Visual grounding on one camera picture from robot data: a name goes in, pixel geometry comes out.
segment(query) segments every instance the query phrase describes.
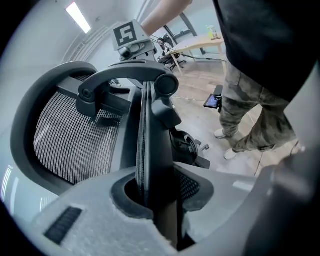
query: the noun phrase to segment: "mesh backrest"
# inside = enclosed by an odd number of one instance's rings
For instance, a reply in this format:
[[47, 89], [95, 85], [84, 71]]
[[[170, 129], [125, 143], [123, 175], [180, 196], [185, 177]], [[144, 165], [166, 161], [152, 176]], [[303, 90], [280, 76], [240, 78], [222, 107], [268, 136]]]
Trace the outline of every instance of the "mesh backrest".
[[75, 99], [56, 92], [37, 123], [35, 154], [50, 172], [73, 184], [107, 174], [121, 118], [100, 110], [92, 120], [77, 111]]

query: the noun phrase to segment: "white wall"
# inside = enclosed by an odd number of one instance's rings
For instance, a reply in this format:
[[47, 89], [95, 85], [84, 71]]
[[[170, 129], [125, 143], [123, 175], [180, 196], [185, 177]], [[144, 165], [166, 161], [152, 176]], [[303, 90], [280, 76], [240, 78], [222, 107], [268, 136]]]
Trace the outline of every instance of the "white wall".
[[[110, 65], [120, 62], [120, 54], [114, 50], [111, 33], [86, 60], [95, 66], [98, 71], [105, 70]], [[134, 86], [128, 79], [119, 79], [124, 87]]]
[[21, 23], [0, 60], [0, 134], [30, 86], [59, 65], [82, 30], [54, 0], [40, 1]]

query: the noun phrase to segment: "phone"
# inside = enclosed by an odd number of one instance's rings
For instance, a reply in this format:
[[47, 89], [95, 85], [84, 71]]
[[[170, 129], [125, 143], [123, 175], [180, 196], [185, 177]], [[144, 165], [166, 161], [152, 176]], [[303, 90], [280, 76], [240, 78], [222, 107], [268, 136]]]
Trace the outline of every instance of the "phone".
[[217, 85], [213, 94], [210, 94], [209, 98], [206, 100], [203, 106], [205, 108], [217, 109], [221, 104], [220, 101], [222, 97], [223, 88], [224, 87], [222, 85]]
[[210, 94], [209, 98], [204, 103], [205, 108], [217, 109], [219, 104], [219, 99], [216, 98], [214, 94]]

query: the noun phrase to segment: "wooden floor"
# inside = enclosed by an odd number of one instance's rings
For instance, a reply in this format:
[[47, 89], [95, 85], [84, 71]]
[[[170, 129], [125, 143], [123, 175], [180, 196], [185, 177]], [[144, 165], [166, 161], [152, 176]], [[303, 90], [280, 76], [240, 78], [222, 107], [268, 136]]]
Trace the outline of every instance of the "wooden floor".
[[[251, 131], [262, 107], [258, 105], [243, 117], [239, 125], [239, 132], [234, 138], [215, 138], [215, 130], [221, 128], [220, 114], [216, 109], [205, 108], [203, 105], [215, 87], [223, 85], [223, 66], [221, 62], [217, 61], [194, 62], [193, 60], [188, 60], [182, 66], [184, 67], [182, 69], [184, 76], [180, 75], [177, 68], [174, 70], [174, 74], [179, 80], [179, 89], [172, 101], [182, 119], [182, 123], [177, 126], [177, 129], [189, 133], [194, 139], [201, 141], [202, 145], [208, 144], [210, 146], [210, 149], [203, 153], [205, 158], [211, 162], [211, 170], [249, 176], [259, 175], [263, 167], [276, 165], [290, 154], [297, 140], [276, 150], [264, 152], [263, 155], [257, 150], [247, 151], [239, 153], [234, 159], [225, 160], [226, 150]], [[299, 146], [295, 147], [293, 152], [298, 150]]]

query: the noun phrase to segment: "black plastic frame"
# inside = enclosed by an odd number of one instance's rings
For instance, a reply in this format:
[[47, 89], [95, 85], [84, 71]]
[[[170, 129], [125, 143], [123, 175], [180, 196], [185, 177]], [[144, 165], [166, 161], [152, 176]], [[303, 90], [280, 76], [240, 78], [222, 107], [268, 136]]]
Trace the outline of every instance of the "black plastic frame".
[[13, 120], [10, 146], [13, 159], [27, 178], [51, 191], [61, 195], [73, 185], [48, 171], [37, 158], [33, 136], [39, 117], [53, 94], [56, 85], [70, 74], [81, 72], [93, 75], [96, 68], [86, 62], [73, 61], [59, 65], [41, 76], [23, 97]]
[[[50, 100], [59, 90], [57, 84], [77, 73], [93, 75], [96, 68], [86, 62], [74, 61], [59, 65], [41, 76], [23, 97], [14, 117], [10, 146], [12, 156], [19, 169], [30, 180], [56, 195], [70, 189], [73, 184], [45, 168], [34, 150], [33, 135], [36, 132], [39, 117]], [[112, 88], [117, 94], [126, 92], [131, 106], [124, 114], [119, 125], [119, 133], [112, 155], [111, 168], [118, 171], [136, 165], [137, 137], [140, 121], [141, 90], [130, 88]]]

